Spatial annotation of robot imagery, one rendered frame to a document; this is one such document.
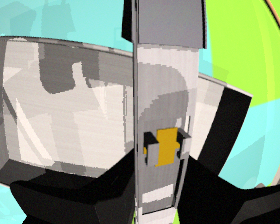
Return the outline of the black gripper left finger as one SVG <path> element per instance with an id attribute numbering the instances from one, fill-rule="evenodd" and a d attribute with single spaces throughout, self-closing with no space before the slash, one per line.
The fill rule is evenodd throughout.
<path id="1" fill-rule="evenodd" d="M 132 224 L 135 202 L 135 148 L 104 175 L 80 189 L 14 181 L 10 190 L 24 214 L 51 224 Z"/>

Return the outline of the grey short cylinder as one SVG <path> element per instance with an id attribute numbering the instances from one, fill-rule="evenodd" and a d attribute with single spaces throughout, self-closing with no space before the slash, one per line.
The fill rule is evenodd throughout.
<path id="1" fill-rule="evenodd" d="M 254 188 L 264 188 L 264 186 L 265 186 L 264 183 L 260 183 L 256 186 L 254 186 Z"/>

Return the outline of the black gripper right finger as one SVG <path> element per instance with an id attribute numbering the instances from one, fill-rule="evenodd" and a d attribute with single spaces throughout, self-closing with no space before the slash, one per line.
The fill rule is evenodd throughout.
<path id="1" fill-rule="evenodd" d="M 240 189 L 188 156 L 177 214 L 180 224 L 240 224 L 280 208 L 280 185 Z"/>

